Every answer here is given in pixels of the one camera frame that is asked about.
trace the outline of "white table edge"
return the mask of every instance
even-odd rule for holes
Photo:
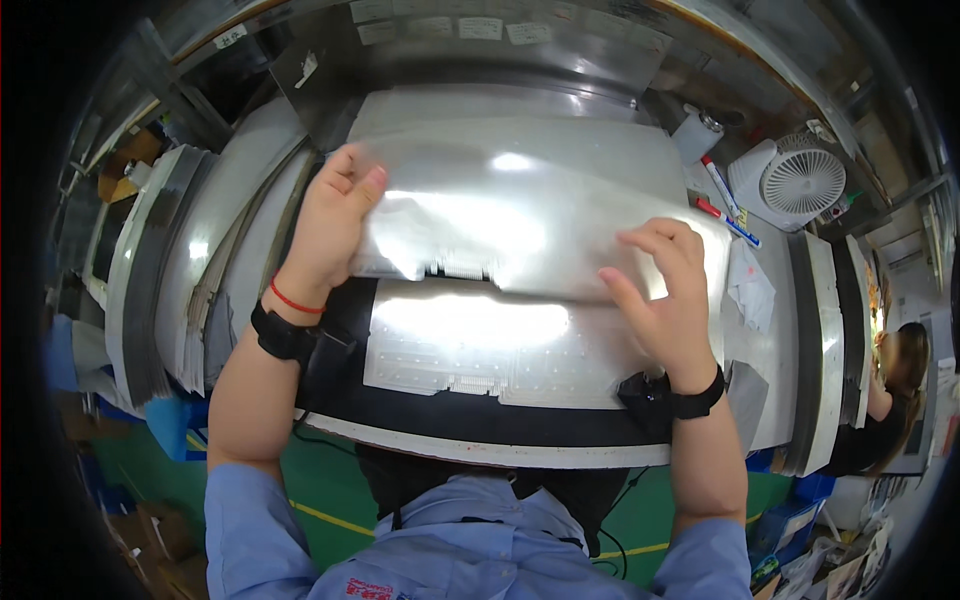
[[[294,409],[294,418],[303,414]],[[670,463],[670,444],[558,447],[481,444],[371,427],[310,413],[305,424],[325,433],[379,446],[458,463],[508,468],[630,468]]]

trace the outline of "yellow floor line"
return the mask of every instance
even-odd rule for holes
[[[294,507],[294,508],[297,509],[298,511],[303,511],[303,512],[307,513],[307,514],[310,515],[310,516],[315,516],[316,518],[318,518],[318,519],[320,519],[320,520],[324,520],[324,521],[326,521],[326,522],[328,522],[328,523],[333,523],[334,525],[338,525],[338,526],[340,526],[340,527],[343,527],[344,529],[349,529],[350,531],[355,531],[355,532],[358,533],[358,534],[363,534],[363,535],[365,535],[365,536],[370,536],[371,538],[373,537],[373,531],[367,529],[366,527],[361,527],[360,525],[354,525],[353,523],[351,523],[351,522],[349,522],[349,521],[344,521],[344,520],[341,519],[341,518],[337,518],[336,516],[328,515],[327,513],[321,513],[321,512],[318,511],[317,509],[312,509],[312,508],[310,508],[309,506],[306,506],[306,505],[304,505],[304,504],[300,504],[299,502],[294,502],[293,500],[290,500],[290,506]]]
[[[760,513],[759,515],[753,515],[753,516],[751,516],[750,518],[748,518],[746,522],[747,522],[747,523],[753,523],[754,521],[756,521],[757,519],[759,519],[761,515],[763,515],[763,513]],[[656,543],[656,544],[654,544],[654,545],[652,545],[652,546],[643,546],[643,547],[640,547],[640,548],[633,548],[633,549],[631,549],[631,550],[627,550],[626,555],[627,555],[627,556],[634,556],[634,554],[647,554],[648,552],[657,552],[658,550],[666,550],[666,549],[669,548],[669,547],[670,547],[670,542],[668,542],[668,543]],[[618,557],[618,556],[620,556],[620,551],[619,551],[619,550],[617,550],[616,552],[601,552],[601,553],[600,553],[600,556],[598,556],[597,558],[598,558],[598,559],[612,559],[612,558],[616,558],[616,557]]]
[[[197,442],[196,440],[194,440],[194,439],[193,439],[193,436],[189,436],[189,435],[188,435],[188,436],[186,437],[186,440],[187,440],[188,442],[190,442],[195,448],[197,448],[197,449],[200,450],[201,452],[206,452],[206,446],[203,445],[203,444],[201,444],[200,442]]]

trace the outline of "wrist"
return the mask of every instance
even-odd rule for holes
[[[717,363],[711,352],[667,369],[670,390],[682,396],[696,396],[710,387],[717,376]]]
[[[304,283],[302,279],[295,279],[283,269],[280,269],[274,277],[274,286],[288,301],[312,309],[319,309],[326,305],[326,298],[331,289],[322,284]],[[287,323],[301,327],[318,324],[322,316],[321,313],[307,312],[291,306],[272,288],[267,288],[260,303],[268,313],[273,311]]]

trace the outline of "shirt logo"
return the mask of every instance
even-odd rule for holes
[[[392,595],[394,589],[390,586],[375,586],[352,577],[347,582],[347,596],[360,596],[364,600],[390,600]]]

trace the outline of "white plastic bottle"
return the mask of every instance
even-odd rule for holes
[[[705,110],[691,112],[673,132],[681,163],[688,167],[710,151],[723,137],[723,126]]]

